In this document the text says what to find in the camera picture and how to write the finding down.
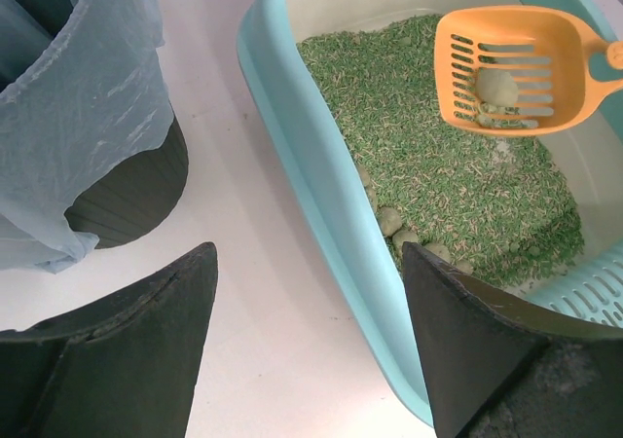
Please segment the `orange litter scoop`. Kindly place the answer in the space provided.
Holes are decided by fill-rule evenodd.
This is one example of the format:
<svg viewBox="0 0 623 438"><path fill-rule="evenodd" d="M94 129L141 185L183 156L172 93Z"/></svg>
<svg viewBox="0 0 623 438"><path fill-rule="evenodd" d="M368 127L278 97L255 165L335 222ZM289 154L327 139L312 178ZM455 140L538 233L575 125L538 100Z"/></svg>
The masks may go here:
<svg viewBox="0 0 623 438"><path fill-rule="evenodd" d="M502 5L449 12L434 42L441 117L456 128L510 137L575 127L622 89L620 80L593 77L597 54L621 69L621 42L563 11Z"/></svg>

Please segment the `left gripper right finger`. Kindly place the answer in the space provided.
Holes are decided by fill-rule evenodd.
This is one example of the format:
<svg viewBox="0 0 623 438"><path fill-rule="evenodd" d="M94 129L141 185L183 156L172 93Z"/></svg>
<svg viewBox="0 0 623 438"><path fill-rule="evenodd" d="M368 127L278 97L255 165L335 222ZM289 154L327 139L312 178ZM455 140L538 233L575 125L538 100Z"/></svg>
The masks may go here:
<svg viewBox="0 0 623 438"><path fill-rule="evenodd" d="M622 332L542 308L421 245L403 283L440 437L618 437Z"/></svg>

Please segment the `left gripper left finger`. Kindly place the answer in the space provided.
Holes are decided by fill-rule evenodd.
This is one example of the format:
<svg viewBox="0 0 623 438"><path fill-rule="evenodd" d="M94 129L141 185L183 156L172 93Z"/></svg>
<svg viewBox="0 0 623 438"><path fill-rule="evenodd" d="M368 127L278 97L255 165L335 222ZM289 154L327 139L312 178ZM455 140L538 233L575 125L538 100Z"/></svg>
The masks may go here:
<svg viewBox="0 0 623 438"><path fill-rule="evenodd" d="M5 437L182 437L218 281L204 242L81 308L1 335Z"/></svg>

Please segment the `teal litter box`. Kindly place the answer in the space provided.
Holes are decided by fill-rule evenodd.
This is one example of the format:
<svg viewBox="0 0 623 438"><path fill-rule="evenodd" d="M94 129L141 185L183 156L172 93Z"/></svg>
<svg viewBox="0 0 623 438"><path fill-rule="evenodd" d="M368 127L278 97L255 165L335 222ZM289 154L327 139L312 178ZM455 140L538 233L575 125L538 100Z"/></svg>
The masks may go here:
<svg viewBox="0 0 623 438"><path fill-rule="evenodd" d="M602 37L622 8L598 0L255 0L238 32L238 60L321 252L399 400L431 422L401 277L385 246L345 141L296 44L315 34L370 29L422 13L480 5L548 6ZM570 181L595 250L573 273L530 294L536 304L588 321L622 323L622 97L545 144Z"/></svg>

